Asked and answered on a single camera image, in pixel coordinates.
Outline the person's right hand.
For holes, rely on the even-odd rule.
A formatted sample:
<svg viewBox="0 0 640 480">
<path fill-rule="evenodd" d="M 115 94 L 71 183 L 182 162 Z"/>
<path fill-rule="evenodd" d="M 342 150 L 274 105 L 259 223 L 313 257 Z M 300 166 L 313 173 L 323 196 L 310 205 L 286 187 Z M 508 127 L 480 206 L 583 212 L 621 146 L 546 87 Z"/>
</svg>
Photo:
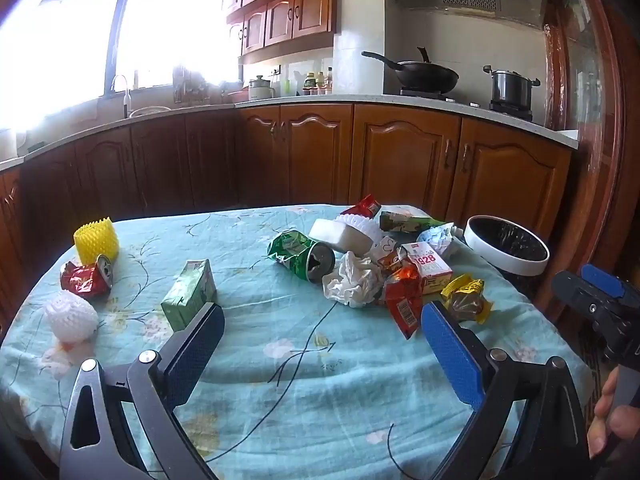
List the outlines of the person's right hand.
<svg viewBox="0 0 640 480">
<path fill-rule="evenodd" d="M 608 438 L 616 436 L 622 440 L 632 440 L 639 431 L 639 410 L 628 405 L 613 408 L 620 368 L 616 366 L 608 375 L 601 391 L 600 399 L 594 407 L 594 419 L 587 432 L 589 456 L 599 455 L 608 443 Z"/>
</svg>

